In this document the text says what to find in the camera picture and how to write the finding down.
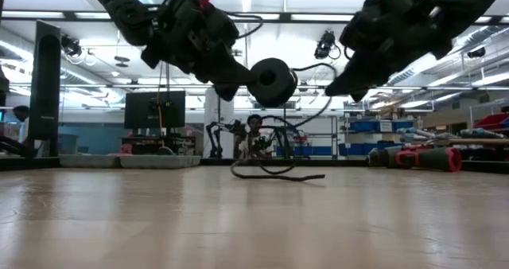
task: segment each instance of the ceiling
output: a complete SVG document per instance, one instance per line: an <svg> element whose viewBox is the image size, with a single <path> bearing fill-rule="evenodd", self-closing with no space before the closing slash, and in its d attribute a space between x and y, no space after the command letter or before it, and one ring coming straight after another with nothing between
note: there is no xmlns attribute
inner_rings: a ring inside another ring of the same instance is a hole
<svg viewBox="0 0 509 269"><path fill-rule="evenodd" d="M159 3L162 0L142 0L145 3ZM353 14L357 11L364 0L212 0L212 3L222 9L237 12L316 12ZM487 12L489 15L505 15L507 0L498 0ZM53 11L104 11L104 8L96 0L5 0L4 10L53 10ZM15 34L19 39L34 41L35 21L2 21L2 28ZM69 64L77 64L86 72L95 74L115 84L127 84L131 80L138 80L140 84L158 84L160 69L151 69L146 66L140 57L141 49L128 45L122 36L119 37L115 25L111 22L68 22L51 21L51 24L61 28L62 32L80 40L80 45L92 55L74 58ZM244 31L245 24L238 24L240 31ZM333 30L336 38L343 30L343 25L338 24L265 24L258 32L247 38L237 40L234 49L242 52L242 56L236 57L240 63L248 68L256 62L267 57L277 57L284 60L292 68L302 68L318 62L333 63L341 71L346 65L346 58L342 56L338 60L316 60L313 57L317 41L325 30ZM480 27L473 26L463 33L459 41L467 39L470 33L479 31ZM130 59L128 68L115 66L118 63L115 56ZM459 54L451 58L454 65L458 66ZM431 80L416 80L417 86L426 86L433 80L441 78L441 75L449 75L457 71L448 62L446 66L440 66L435 61L424 61L426 74L433 75ZM198 84L193 77L185 75L175 67L170 67L169 77L171 84ZM326 68L312 69L299 73L300 80L308 80L309 84L326 85L332 79ZM190 90L197 95L202 95L204 89Z"/></svg>

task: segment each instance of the laminate floor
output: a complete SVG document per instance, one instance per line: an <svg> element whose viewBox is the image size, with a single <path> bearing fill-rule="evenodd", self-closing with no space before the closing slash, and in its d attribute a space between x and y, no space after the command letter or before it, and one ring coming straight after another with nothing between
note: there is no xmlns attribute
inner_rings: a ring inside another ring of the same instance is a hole
<svg viewBox="0 0 509 269"><path fill-rule="evenodd" d="M509 268L509 175L309 173L2 172L0 268Z"/></svg>

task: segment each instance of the monitor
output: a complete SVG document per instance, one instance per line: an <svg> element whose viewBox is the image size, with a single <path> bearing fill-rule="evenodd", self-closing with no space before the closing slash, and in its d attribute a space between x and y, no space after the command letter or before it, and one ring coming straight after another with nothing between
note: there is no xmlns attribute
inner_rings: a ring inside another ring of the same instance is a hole
<svg viewBox="0 0 509 269"><path fill-rule="evenodd" d="M163 127L185 126L185 91L170 91L127 93L124 128L159 128L158 104Z"/></svg>

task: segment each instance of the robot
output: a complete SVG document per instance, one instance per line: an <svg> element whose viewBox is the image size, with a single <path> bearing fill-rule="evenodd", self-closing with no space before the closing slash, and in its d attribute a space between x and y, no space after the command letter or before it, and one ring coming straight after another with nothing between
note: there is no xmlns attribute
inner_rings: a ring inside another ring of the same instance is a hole
<svg viewBox="0 0 509 269"><path fill-rule="evenodd" d="M147 65L175 65L202 83L212 82L226 101L246 85L257 101L273 107L286 102L297 87L294 69L282 60L261 60L251 70L235 61L231 47L249 33L241 35L229 13L210 0L164 0L156 10L139 0L98 1L128 43L146 47L142 59ZM366 0L340 36L340 43L354 54L325 94L352 95L358 101L419 57L432 53L441 59L453 48L451 40L493 2Z"/></svg>

